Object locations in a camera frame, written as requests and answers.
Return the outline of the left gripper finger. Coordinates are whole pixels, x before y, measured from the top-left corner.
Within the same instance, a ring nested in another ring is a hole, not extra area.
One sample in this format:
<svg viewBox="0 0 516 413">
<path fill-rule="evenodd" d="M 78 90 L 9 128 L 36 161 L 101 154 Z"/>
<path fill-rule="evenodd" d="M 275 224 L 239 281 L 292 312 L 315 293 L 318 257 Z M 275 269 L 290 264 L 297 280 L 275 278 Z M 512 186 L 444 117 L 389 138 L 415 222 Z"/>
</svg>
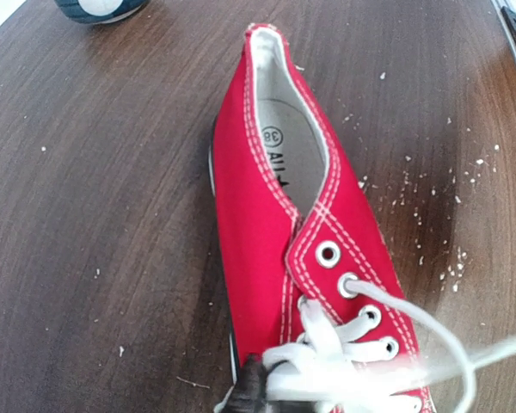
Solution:
<svg viewBox="0 0 516 413">
<path fill-rule="evenodd" d="M 222 413 L 310 413 L 312 402 L 271 401 L 267 399 L 268 370 L 258 354 L 251 354 L 239 370 L 236 383 L 224 400 L 214 407 Z"/>
</svg>

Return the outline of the white shoelace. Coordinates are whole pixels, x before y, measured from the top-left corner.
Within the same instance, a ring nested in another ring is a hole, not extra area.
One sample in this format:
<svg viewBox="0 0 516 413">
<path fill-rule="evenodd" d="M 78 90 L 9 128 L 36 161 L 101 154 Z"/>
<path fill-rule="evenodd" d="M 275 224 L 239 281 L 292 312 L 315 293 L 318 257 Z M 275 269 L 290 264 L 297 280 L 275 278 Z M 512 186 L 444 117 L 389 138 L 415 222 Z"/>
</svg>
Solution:
<svg viewBox="0 0 516 413">
<path fill-rule="evenodd" d="M 316 299 L 304 299 L 299 312 L 304 333 L 298 342 L 268 349 L 263 363 L 267 398 L 314 403 L 316 412 L 341 407 L 346 412 L 418 412 L 423 403 L 409 396 L 416 388 L 460 377 L 463 395 L 455 410 L 466 412 L 476 397 L 476 370 L 516 355 L 516 336 L 474 353 L 420 307 L 396 298 L 372 283 L 344 274 L 339 290 L 345 297 L 365 295 L 399 311 L 431 330 L 450 359 L 424 361 L 399 355 L 392 337 L 363 342 L 378 327 L 380 311 L 366 307 L 350 322 L 335 326 Z"/>
</svg>

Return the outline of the red canvas sneaker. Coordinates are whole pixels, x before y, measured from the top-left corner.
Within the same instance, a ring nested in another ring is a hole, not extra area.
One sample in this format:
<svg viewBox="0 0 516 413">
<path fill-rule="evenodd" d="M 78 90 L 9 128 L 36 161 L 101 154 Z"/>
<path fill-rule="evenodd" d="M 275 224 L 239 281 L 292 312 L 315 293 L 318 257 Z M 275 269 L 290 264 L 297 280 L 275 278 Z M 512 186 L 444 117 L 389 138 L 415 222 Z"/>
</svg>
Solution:
<svg viewBox="0 0 516 413">
<path fill-rule="evenodd" d="M 365 295 L 345 297 L 344 274 L 401 298 L 402 289 L 371 208 L 281 32 L 254 23 L 216 119 L 209 152 L 218 236 L 230 305 L 234 384 L 251 354 L 298 342 L 298 309 L 316 299 L 342 325 L 372 306 L 378 327 L 363 342 L 392 337 L 418 355 L 407 315 Z"/>
</svg>

